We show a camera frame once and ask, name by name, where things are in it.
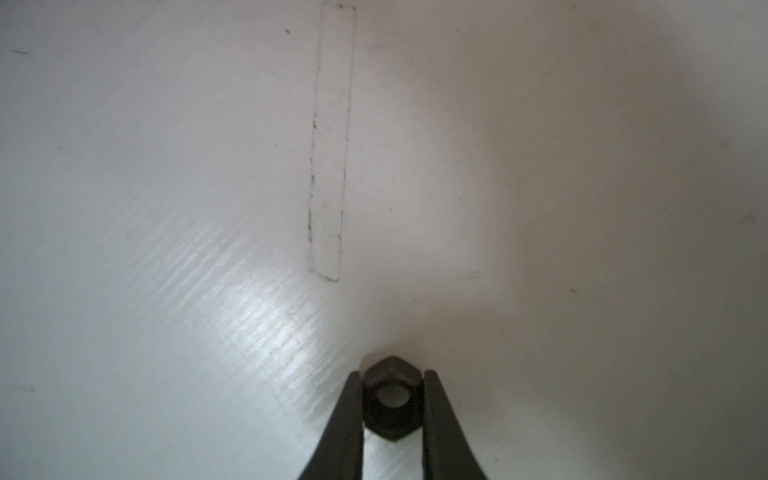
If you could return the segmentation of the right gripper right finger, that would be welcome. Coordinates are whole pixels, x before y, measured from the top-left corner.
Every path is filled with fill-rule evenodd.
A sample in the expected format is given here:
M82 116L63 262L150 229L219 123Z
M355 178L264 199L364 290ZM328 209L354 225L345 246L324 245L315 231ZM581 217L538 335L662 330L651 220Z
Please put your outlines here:
M424 373L422 416L424 479L487 479L434 370Z

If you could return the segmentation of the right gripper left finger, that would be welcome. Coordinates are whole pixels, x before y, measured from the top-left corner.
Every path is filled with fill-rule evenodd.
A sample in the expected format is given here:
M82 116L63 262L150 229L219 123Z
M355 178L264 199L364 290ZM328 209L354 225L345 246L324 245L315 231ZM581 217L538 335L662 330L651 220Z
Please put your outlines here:
M353 371L299 479L360 480L363 449L363 383L360 373Z

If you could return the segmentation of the black nut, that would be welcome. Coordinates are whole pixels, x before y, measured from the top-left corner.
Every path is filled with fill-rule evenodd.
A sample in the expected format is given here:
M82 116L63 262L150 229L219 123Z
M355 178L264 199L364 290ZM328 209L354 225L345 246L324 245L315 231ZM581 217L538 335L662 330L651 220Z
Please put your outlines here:
M363 416L366 428L396 442L423 423L423 374L397 356L372 365L363 375Z

